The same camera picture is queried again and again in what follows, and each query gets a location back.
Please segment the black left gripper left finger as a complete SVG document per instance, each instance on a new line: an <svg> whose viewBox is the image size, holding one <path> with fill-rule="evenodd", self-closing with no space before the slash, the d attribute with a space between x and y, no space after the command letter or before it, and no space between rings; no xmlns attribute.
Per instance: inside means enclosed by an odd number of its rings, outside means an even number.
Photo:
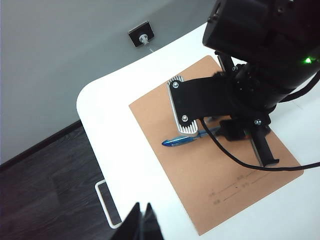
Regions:
<svg viewBox="0 0 320 240"><path fill-rule="evenodd" d="M113 234L113 240L141 240L142 239L142 213L140 204L136 202L122 222L120 227Z"/></svg>

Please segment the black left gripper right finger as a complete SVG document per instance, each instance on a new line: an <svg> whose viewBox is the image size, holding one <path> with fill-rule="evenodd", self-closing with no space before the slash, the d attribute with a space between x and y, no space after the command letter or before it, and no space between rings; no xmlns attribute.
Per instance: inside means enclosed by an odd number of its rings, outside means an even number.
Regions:
<svg viewBox="0 0 320 240"><path fill-rule="evenodd" d="M157 216L150 203L147 204L146 210L142 217L142 240L163 240L160 225Z"/></svg>

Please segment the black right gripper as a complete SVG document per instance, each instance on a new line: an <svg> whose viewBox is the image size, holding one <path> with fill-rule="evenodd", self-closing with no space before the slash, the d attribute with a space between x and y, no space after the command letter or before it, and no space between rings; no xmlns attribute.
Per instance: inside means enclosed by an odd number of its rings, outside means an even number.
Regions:
<svg viewBox="0 0 320 240"><path fill-rule="evenodd" d="M250 64L234 65L231 57L216 51L218 61L228 79L228 100L234 105L235 110L230 114L231 119L221 120L218 136L224 136L228 141L250 140L256 158L261 167L273 167L279 163L274 158L266 140L270 133L271 123L269 113L274 106L255 105L261 97L261 82L256 79L257 70Z"/></svg>

